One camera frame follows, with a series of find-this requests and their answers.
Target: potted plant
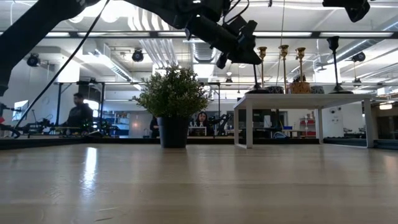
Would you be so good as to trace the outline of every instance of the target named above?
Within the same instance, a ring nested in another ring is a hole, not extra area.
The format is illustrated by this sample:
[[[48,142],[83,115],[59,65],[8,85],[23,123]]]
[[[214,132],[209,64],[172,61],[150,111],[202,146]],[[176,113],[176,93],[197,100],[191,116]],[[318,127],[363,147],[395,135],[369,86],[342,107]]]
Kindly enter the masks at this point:
[[[171,66],[164,76],[156,73],[142,80],[145,87],[135,100],[157,118],[164,148],[185,148],[191,115],[208,105],[196,76],[189,68]]]

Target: woman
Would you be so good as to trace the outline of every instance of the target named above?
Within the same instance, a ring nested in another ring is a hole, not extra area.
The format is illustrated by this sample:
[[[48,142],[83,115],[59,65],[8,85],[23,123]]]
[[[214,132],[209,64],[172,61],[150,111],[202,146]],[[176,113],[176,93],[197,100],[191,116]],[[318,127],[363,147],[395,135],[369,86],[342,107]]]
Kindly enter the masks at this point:
[[[149,128],[152,131],[150,137],[157,138],[159,136],[159,125],[157,125],[157,119],[155,116],[153,116],[152,121],[150,121]]]
[[[204,111],[202,111],[198,114],[197,120],[196,120],[196,125],[198,127],[206,127],[207,136],[213,135],[213,128],[211,128],[211,125],[208,124],[207,114]]]

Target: table leg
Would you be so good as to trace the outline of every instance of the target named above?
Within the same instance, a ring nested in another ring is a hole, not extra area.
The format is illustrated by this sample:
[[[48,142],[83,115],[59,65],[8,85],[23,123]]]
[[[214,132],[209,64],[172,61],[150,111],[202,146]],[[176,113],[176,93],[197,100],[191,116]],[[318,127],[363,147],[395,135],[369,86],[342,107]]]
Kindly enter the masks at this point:
[[[234,109],[234,143],[239,144],[239,110]]]
[[[364,100],[364,109],[365,109],[365,125],[366,125],[366,144],[368,148],[374,147],[374,139],[373,139],[373,127],[372,127],[372,109],[371,109],[371,100]]]
[[[253,104],[246,102],[246,148],[253,148]]]
[[[317,109],[316,112],[315,126],[317,127],[317,139],[319,139],[319,144],[323,144],[322,109]]]

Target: gold candlestick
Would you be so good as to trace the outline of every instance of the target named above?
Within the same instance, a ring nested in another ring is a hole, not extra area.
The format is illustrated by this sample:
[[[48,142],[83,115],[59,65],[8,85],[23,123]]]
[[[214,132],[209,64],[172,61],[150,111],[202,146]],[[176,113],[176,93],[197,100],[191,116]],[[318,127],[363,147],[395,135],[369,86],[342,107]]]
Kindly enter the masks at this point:
[[[296,60],[300,59],[300,81],[303,82],[303,58],[305,56],[305,47],[299,47],[296,49],[297,56]]]
[[[264,58],[267,55],[267,47],[259,47],[257,49],[260,51],[259,56],[261,58],[261,88],[264,88]]]
[[[282,60],[284,61],[284,84],[285,84],[285,94],[287,94],[287,80],[286,80],[286,56],[289,53],[288,50],[289,46],[288,45],[281,45],[279,46],[280,49],[280,56],[282,57]]]

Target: person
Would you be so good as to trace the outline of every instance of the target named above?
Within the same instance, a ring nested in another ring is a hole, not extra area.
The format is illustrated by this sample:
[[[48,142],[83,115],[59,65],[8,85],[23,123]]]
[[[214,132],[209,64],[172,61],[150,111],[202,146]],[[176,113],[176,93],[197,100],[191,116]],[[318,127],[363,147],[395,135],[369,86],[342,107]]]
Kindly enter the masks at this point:
[[[212,136],[213,135],[213,128],[208,123],[206,112],[202,111],[202,112],[200,112],[198,114],[197,120],[196,120],[196,125],[198,127],[206,127],[206,135],[207,136]]]
[[[157,138],[159,136],[159,125],[157,125],[157,118],[155,116],[152,117],[152,121],[150,121],[149,128],[152,131],[150,137]]]
[[[84,103],[84,100],[81,93],[73,95],[73,102],[76,106],[70,110],[68,120],[63,126],[80,128],[86,122],[93,122],[93,110],[87,103]]]

